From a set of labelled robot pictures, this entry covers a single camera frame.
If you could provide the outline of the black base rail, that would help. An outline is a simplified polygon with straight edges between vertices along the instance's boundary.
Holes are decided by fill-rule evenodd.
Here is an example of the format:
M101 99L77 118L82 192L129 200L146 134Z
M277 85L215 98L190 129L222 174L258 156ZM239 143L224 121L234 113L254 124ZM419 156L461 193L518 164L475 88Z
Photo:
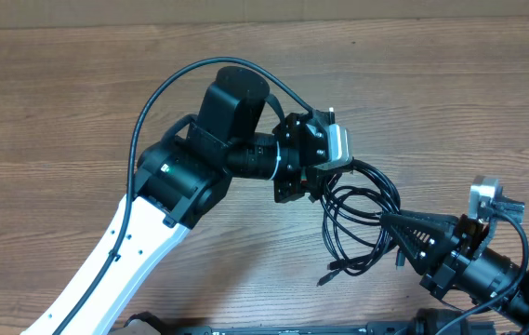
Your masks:
M217 328L189 323L165 321L149 312L132 315L112 334L125 335L429 335L458 316L446 309L420 309L410 320L370 321L350 326L284 326Z

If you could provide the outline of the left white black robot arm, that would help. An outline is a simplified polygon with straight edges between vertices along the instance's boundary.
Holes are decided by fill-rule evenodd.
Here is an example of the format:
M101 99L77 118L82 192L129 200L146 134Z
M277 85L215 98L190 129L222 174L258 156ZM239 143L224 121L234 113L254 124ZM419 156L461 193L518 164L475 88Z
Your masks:
M154 267L226 195L235 178L271 181L277 201L330 162L332 111L286 114L270 77L221 68L197 114L132 158L126 194L83 265L31 334L105 334Z

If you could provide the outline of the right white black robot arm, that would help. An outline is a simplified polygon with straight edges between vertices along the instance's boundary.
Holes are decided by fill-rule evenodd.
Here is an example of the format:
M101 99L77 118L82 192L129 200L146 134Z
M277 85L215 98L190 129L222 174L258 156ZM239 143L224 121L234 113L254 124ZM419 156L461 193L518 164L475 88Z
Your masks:
M460 217L404 211L384 214L380 225L396 242L399 251L421 276L420 286L441 300L450 290L465 292L474 307L434 327L430 334L448 334L465 320L484 311L494 311L529 334L529 247L522 226L505 213L492 216L507 221L521 238L520 264L487 246L484 224L466 215Z

